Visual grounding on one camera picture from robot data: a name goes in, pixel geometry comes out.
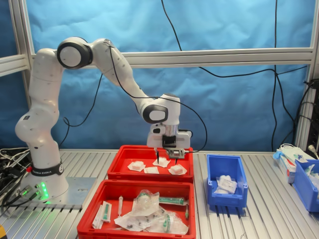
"red plastic bin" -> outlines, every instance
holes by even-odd
[[[159,148],[159,156],[165,157],[167,160],[168,155],[165,149]],[[144,145],[123,145],[116,154],[109,170],[108,178],[116,180],[143,180],[143,181],[166,181],[166,182],[188,182],[193,183],[194,170],[193,170],[193,154],[187,153],[185,158],[178,159],[177,163],[183,166],[187,172],[184,175],[172,175],[168,169],[175,165],[175,159],[171,159],[166,168],[157,166],[159,174],[146,174],[141,172],[132,171],[128,165],[135,161],[143,161],[148,167],[154,167],[153,162],[156,160],[155,151],[153,148]]]
[[[131,232],[115,230],[120,226],[114,223],[118,217],[119,197],[123,196],[122,215],[132,210],[133,199],[137,197],[142,189],[147,189],[152,193],[159,192],[163,197],[184,197],[189,200],[189,218],[185,218],[185,206],[161,204],[161,206],[178,214],[182,221],[189,227],[186,235]],[[112,204],[111,222],[103,223],[101,229],[93,229],[92,222],[103,201]],[[79,239],[195,239],[195,205],[194,187],[191,183],[180,182],[146,182],[130,180],[104,180],[101,182],[87,210],[85,211],[78,227]]]

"blue curtain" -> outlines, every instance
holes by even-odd
[[[274,47],[275,0],[164,0],[164,3],[183,50]],[[35,50],[56,48],[70,36],[80,36],[88,42],[108,38],[122,52],[179,50],[160,0],[28,0],[27,4]],[[310,46],[314,6],[314,0],[278,1],[277,47]],[[207,69],[218,75],[234,75],[269,67],[273,68]],[[298,67],[301,66],[277,68],[280,73]],[[86,116],[99,76],[98,70],[65,71],[59,98],[60,119],[52,130],[57,142],[67,130],[62,117],[77,124]],[[305,76],[305,68],[280,75],[286,107],[293,116],[302,97]],[[275,125],[271,106],[273,72],[220,79],[199,68],[157,68],[134,69],[134,77],[146,94],[173,93],[201,115],[208,130],[206,150],[271,150]],[[282,107],[278,84],[275,110],[277,147],[292,129]],[[119,148],[123,144],[145,144],[149,127],[136,112],[132,100],[103,78],[90,116],[82,126],[70,129],[63,147]],[[204,128],[197,116],[184,107],[180,127],[193,131],[194,149],[203,145]]]

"slatted table surface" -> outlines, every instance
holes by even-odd
[[[84,209],[66,207],[9,208],[2,211],[0,224],[9,239],[76,239],[78,225],[116,150],[61,150],[67,176],[96,177]],[[240,155],[249,191],[245,214],[237,208],[215,207],[206,203],[206,154]],[[308,213],[293,186],[272,159],[271,153],[201,152],[194,154],[196,229],[198,239],[319,239],[319,214]]]

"blue plastic bin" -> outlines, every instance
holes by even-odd
[[[307,211],[319,212],[318,190],[305,173],[305,169],[312,164],[315,165],[312,171],[319,173],[319,160],[308,160],[307,163],[299,163],[297,160],[295,162],[297,165],[294,182],[295,190]]]
[[[248,185],[240,156],[207,155],[207,202],[209,205],[245,208],[247,206]],[[234,195],[214,193],[217,189],[216,177],[229,175],[237,182]]]

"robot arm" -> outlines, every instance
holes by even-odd
[[[155,100],[148,97],[135,82],[126,58],[110,40],[87,43],[82,38],[68,38],[59,45],[57,59],[68,69],[95,64],[106,78],[130,95],[141,117],[153,124],[147,146],[165,148],[170,158],[184,158],[184,149],[190,147],[191,132],[178,130],[180,99],[171,94]]]
[[[30,188],[31,193],[37,191],[39,195],[34,201],[58,197],[68,189],[51,129],[59,118],[58,97],[64,68],[79,69],[91,63],[112,83],[122,86],[142,118],[153,124],[147,141],[149,147],[163,147],[171,158],[183,158],[184,149],[190,147],[191,132],[178,130],[178,97],[170,94],[155,100],[147,97],[136,84],[127,60],[109,40],[87,43],[82,38],[70,37],[57,50],[44,48],[37,52],[29,85],[31,108],[15,127],[16,135],[28,145],[33,161],[31,174],[23,178],[20,186]]]

